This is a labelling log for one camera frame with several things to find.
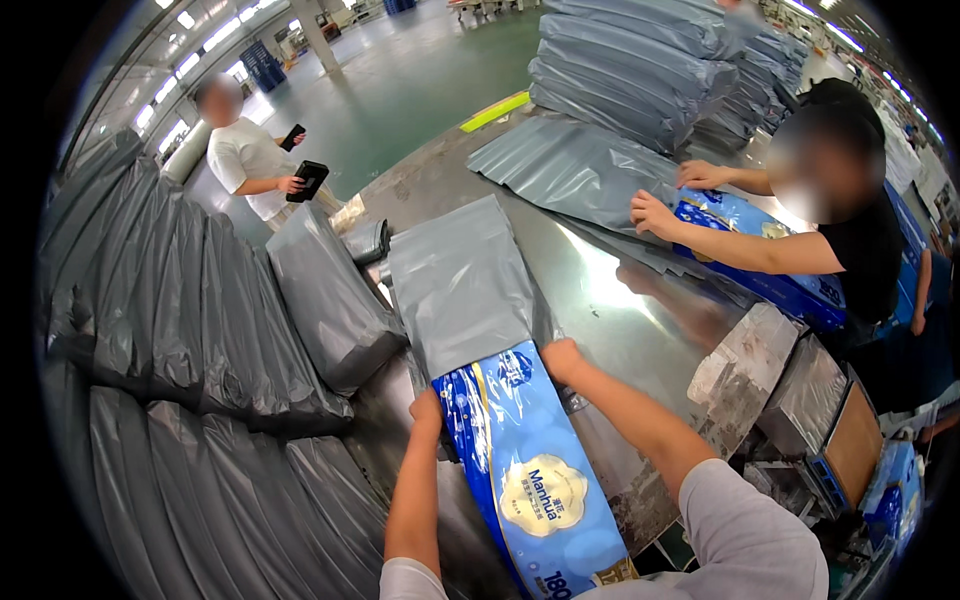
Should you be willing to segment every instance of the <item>epoxy floor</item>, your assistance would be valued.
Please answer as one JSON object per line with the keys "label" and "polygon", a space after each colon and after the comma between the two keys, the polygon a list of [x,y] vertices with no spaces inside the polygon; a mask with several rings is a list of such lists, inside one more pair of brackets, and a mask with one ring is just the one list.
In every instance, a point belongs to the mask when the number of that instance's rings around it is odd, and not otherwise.
{"label": "epoxy floor", "polygon": [[[457,20],[443,0],[384,16],[331,44],[342,65],[323,75],[313,52],[287,72],[287,83],[248,99],[244,114],[272,135],[297,123],[306,140],[294,161],[330,167],[334,194],[348,200],[405,156],[474,112],[525,89],[537,53],[542,9]],[[242,197],[230,196],[205,158],[186,184],[189,198],[225,212],[236,233],[263,245],[271,232]]]}

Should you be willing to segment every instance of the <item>factory worker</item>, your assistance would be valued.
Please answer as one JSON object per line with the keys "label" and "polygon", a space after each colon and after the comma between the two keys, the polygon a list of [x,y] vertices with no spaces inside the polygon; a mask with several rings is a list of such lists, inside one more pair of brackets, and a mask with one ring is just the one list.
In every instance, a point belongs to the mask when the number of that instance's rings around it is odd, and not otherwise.
{"label": "factory worker", "polygon": [[[588,363],[572,340],[550,344],[540,357],[556,381],[586,397],[660,472],[701,565],[673,587],[626,581],[578,598],[827,598],[827,561],[816,537],[717,458],[683,420]],[[417,398],[410,413],[414,425],[387,517],[380,598],[442,600],[436,448],[444,418],[432,390]]]}
{"label": "factory worker", "polygon": [[[294,176],[298,164],[280,148],[284,138],[271,137],[265,129],[240,116],[243,92],[240,84],[226,73],[201,79],[194,102],[213,128],[206,146],[210,170],[227,192],[246,196],[253,212],[270,229],[279,230],[297,207],[287,202],[286,195],[296,194],[304,186],[303,179]],[[295,137],[294,146],[299,146],[305,137],[306,133]],[[335,209],[336,201],[324,186],[317,197]]]}
{"label": "factory worker", "polygon": [[677,187],[730,183],[752,194],[776,194],[791,213],[819,224],[817,231],[767,239],[699,227],[644,190],[631,200],[631,221],[637,232],[651,231],[744,271],[837,274],[847,320],[832,349],[842,353],[869,342],[897,305],[903,237],[883,190],[883,140],[866,98],[847,82],[824,80],[774,135],[766,170],[691,160],[677,176]]}

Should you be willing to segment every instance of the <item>black phone case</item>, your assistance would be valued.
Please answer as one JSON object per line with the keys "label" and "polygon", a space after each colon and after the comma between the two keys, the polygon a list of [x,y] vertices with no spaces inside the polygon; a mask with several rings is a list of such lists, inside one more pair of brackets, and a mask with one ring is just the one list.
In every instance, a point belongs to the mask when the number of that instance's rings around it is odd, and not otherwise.
{"label": "black phone case", "polygon": [[280,148],[290,152],[294,149],[294,138],[304,132],[306,132],[306,129],[304,129],[300,123],[298,123],[292,130],[290,130],[289,133],[287,133],[287,136],[283,138],[283,141],[280,143]]}
{"label": "black phone case", "polygon": [[324,183],[326,176],[330,174],[330,169],[325,164],[305,160],[297,169],[296,177],[303,180],[303,189],[296,194],[287,194],[289,203],[305,203],[314,197],[317,190]]}

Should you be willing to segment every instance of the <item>black t-shirt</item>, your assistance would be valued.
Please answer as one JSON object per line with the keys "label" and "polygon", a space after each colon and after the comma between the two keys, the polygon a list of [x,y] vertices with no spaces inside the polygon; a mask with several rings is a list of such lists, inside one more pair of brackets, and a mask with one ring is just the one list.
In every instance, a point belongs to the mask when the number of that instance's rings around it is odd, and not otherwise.
{"label": "black t-shirt", "polygon": [[885,190],[856,217],[820,225],[837,260],[847,311],[869,324],[886,321],[897,307],[903,234]]}

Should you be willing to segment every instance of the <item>stacked blue crates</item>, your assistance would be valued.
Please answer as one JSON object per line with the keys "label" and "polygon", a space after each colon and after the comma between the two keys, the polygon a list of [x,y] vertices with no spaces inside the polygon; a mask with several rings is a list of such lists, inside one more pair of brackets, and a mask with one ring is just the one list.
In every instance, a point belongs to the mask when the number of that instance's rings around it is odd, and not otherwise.
{"label": "stacked blue crates", "polygon": [[274,55],[267,52],[267,48],[262,41],[257,41],[253,46],[241,52],[240,60],[247,67],[247,72],[253,77],[257,86],[265,92],[272,90],[287,79],[279,61],[274,58]]}
{"label": "stacked blue crates", "polygon": [[417,5],[417,0],[383,0],[383,8],[387,14],[399,14]]}

